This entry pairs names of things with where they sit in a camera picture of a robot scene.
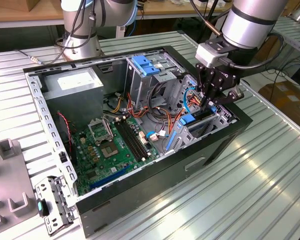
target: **green circuit board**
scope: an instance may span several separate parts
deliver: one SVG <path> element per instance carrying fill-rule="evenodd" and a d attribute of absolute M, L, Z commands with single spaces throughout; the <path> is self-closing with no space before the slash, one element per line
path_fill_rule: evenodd
<path fill-rule="evenodd" d="M 135 132 L 142 131 L 134 118 L 128 118 L 126 122 L 129 126 L 134 127 Z M 88 126 L 83 131 L 72 135 L 77 159 L 77 164 L 74 164 L 77 174 L 76 187 L 80 196 L 90 192 L 92 186 L 94 186 L 93 184 L 102 183 L 102 181 L 109 178 L 115 179 L 116 175 L 120 177 L 159 157 L 158 152 L 152 145 L 148 149 L 143 146 L 150 156 L 145 161 L 138 162 L 119 134 L 114 122 L 110 122 L 109 126 L 113 134 L 113 140 L 103 141 L 100 145 L 95 143 Z M 103 124 L 94 125 L 91 129 L 95 137 L 107 133 Z"/>

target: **black cable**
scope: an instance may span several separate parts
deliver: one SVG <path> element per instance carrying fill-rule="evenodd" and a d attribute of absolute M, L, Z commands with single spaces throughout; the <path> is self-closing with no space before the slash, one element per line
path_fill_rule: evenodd
<path fill-rule="evenodd" d="M 221 57 L 220 60 L 222 61 L 223 64 L 225 64 L 226 66 L 229 66 L 230 68 L 233 68 L 233 69 L 240 69 L 240 70 L 251 70 L 251 69 L 256 69 L 256 68 L 259 68 L 259 67 L 262 67 L 270 62 L 272 62 L 274 59 L 276 59 L 279 54 L 282 52 L 283 48 L 284 48 L 284 45 L 285 45 L 285 39 L 282 35 L 280 35 L 279 33 L 276 33 L 276 32 L 271 32 L 268 34 L 268 37 L 270 36 L 277 36 L 278 37 L 278 40 L 280 41 L 281 43 L 281 47 L 280 49 L 278 50 L 278 52 L 273 56 L 271 57 L 270 59 L 267 59 L 263 62 L 260 62 L 258 64 L 255 64 L 255 65 L 250 65 L 250 66 L 241 66 L 241 65 L 236 65 L 234 62 L 232 62 L 229 58 L 227 57 Z"/>
<path fill-rule="evenodd" d="M 272 97 L 273 97 L 273 95 L 274 95 L 275 85 L 276 85 L 276 82 L 277 82 L 277 78 L 278 78 L 278 76 L 279 76 L 279 73 L 280 73 L 282 70 L 285 69 L 285 66 L 287 66 L 289 63 L 295 61 L 295 60 L 298 59 L 298 58 L 300 58 L 300 55 L 297 56 L 297 57 L 295 57 L 295 58 L 293 58 L 293 59 L 291 59 L 291 60 L 289 60 L 286 64 L 283 65 L 283 67 L 280 68 L 280 71 L 277 73 L 277 75 L 276 75 L 276 77 L 275 77 L 275 79 L 274 79 L 274 81 L 273 81 L 272 90 L 271 90 L 271 95 L 270 95 L 270 98 L 269 98 L 269 102 L 270 102 L 270 103 L 271 103 Z"/>
<path fill-rule="evenodd" d="M 96 0 L 92 0 L 93 4 L 92 4 L 92 12 L 95 13 L 95 7 L 96 7 Z"/>
<path fill-rule="evenodd" d="M 261 73 L 262 76 L 264 76 L 264 77 L 265 77 L 266 79 L 268 79 L 269 81 L 271 81 L 271 82 L 273 82 L 273 83 L 275 82 L 275 81 L 272 80 L 271 78 L 269 78 L 269 77 L 267 77 L 266 75 L 264 75 L 262 72 L 260 72 L 260 73 Z M 299 84 L 296 84 L 296 83 L 294 83 L 294 82 L 288 80 L 288 79 L 286 78 L 286 76 L 281 76 L 281 77 L 285 78 L 287 81 L 289 81 L 289 82 L 292 83 L 293 85 L 300 86 Z"/>
<path fill-rule="evenodd" d="M 207 21 L 210 21 L 210 20 L 211 20 L 212 14 L 215 12 L 215 9 L 216 9 L 216 6 L 217 6 L 217 4 L 218 4 L 218 1 L 219 1 L 219 0 L 214 0 L 214 1 L 213 1 L 213 4 L 212 4 L 212 6 L 211 6 L 211 8 L 210 8 L 210 11 L 209 11 L 209 14 L 208 14 Z"/>
<path fill-rule="evenodd" d="M 81 11 L 81 8 L 84 4 L 85 0 L 81 0 L 80 2 L 80 5 L 79 5 L 79 8 L 78 8 L 78 11 L 76 12 L 75 14 L 75 17 L 74 17 L 74 20 L 73 20 L 73 24 L 72 24 L 72 30 L 69 34 L 69 39 L 72 37 L 72 35 L 74 34 L 74 30 L 75 30 L 75 27 L 76 27 L 76 23 L 77 23 L 77 20 L 78 20 L 78 17 L 79 17 L 79 14 L 80 14 L 80 11 Z M 47 64 L 54 64 L 60 57 L 61 55 L 64 53 L 64 51 L 66 50 L 66 46 L 64 46 L 61 50 L 61 52 L 56 56 L 56 58 L 54 60 L 52 60 L 51 62 L 47 63 Z"/>
<path fill-rule="evenodd" d="M 152 96 L 153 96 L 153 93 L 155 91 L 155 89 L 160 85 L 161 83 L 158 82 L 150 91 L 150 94 L 149 94 L 149 97 L 148 97 L 148 110 L 149 112 L 151 113 L 152 116 L 155 116 L 155 112 L 154 110 L 152 109 L 152 103 L 151 103 L 151 99 L 152 99 Z"/>
<path fill-rule="evenodd" d="M 94 30 L 94 27 L 91 27 L 88 38 L 84 41 L 84 43 L 80 44 L 79 46 L 64 46 L 64 47 L 66 49 L 78 49 L 78 48 L 83 47 L 84 45 L 86 45 L 90 41 L 93 30 Z"/>
<path fill-rule="evenodd" d="M 193 2 L 193 0 L 190 0 L 190 3 L 192 5 L 192 7 L 194 8 L 194 10 L 196 11 L 196 13 L 199 15 L 199 17 L 202 19 L 202 29 L 199 33 L 199 36 L 198 36 L 198 39 L 197 39 L 197 42 L 199 42 L 199 40 L 202 38 L 203 36 L 203 32 L 204 32 L 204 29 L 206 27 L 206 24 L 205 24 L 205 15 L 206 15 L 206 12 L 207 12 L 207 7 L 208 7 L 208 3 L 205 4 L 205 9 L 204 9 L 204 13 L 203 13 L 203 16 L 201 14 L 201 12 L 198 10 L 197 6 L 195 5 L 195 3 Z"/>
<path fill-rule="evenodd" d="M 120 114 L 120 113 L 113 113 L 113 112 L 110 112 L 108 110 L 103 110 L 103 113 L 104 114 L 107 114 L 107 115 L 113 115 L 115 117 L 122 117 L 122 116 L 126 116 L 126 114 Z"/>
<path fill-rule="evenodd" d="M 220 13 L 218 16 L 216 16 L 214 19 L 212 19 L 210 23 L 211 23 L 211 24 L 216 24 L 217 21 L 218 21 L 220 18 L 222 18 L 222 17 L 225 16 L 225 15 L 228 15 L 228 13 L 230 12 L 230 9 L 231 9 L 231 8 L 229 8 L 228 10 L 226 10 L 226 11 Z"/>
<path fill-rule="evenodd" d="M 83 0 L 83 7 L 86 7 L 87 0 Z M 81 14 L 81 21 L 80 24 L 73 30 L 73 33 L 75 33 L 79 28 L 81 28 L 82 24 L 84 24 L 84 18 L 85 18 L 85 9 L 83 9 L 83 13 Z"/>

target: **yellow wire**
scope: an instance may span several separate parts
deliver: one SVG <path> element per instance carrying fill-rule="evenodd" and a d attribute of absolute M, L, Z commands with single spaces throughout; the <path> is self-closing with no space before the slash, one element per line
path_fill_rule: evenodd
<path fill-rule="evenodd" d="M 112 113 L 116 113 L 116 112 L 119 111 L 120 103 L 121 103 L 121 98 L 119 98 L 119 100 L 118 100 L 118 105 L 116 106 L 116 108 L 115 108 L 113 111 L 111 111 Z"/>

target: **blue pcie slot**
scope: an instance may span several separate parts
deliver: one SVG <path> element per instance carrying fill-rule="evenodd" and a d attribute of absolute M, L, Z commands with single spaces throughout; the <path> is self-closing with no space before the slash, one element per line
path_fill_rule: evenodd
<path fill-rule="evenodd" d="M 115 172 L 114 174 L 110 175 L 110 176 L 107 176 L 106 178 L 104 179 L 101 179 L 99 181 L 96 181 L 95 183 L 93 184 L 90 184 L 90 189 L 95 189 L 97 187 L 100 187 L 114 179 L 117 179 L 119 177 L 121 177 L 122 175 L 124 175 L 126 173 L 126 170 L 130 168 L 130 165 L 129 166 L 126 166 L 125 168 L 121 169 L 120 171 L 117 171 Z"/>

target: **wooden table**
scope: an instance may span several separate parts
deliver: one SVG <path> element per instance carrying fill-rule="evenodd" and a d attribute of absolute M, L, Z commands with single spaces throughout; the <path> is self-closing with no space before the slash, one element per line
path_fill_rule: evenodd
<path fill-rule="evenodd" d="M 230 7 L 227 3 L 223 8 L 216 8 L 218 15 Z M 144 19 L 167 19 L 196 17 L 197 14 L 190 3 L 175 5 L 170 0 L 163 2 L 148 1 L 144 4 Z M 142 13 L 138 11 L 137 20 Z M 63 25 L 63 12 L 59 0 L 41 0 L 30 12 L 17 11 L 0 7 L 0 28 L 17 28 L 30 26 Z"/>

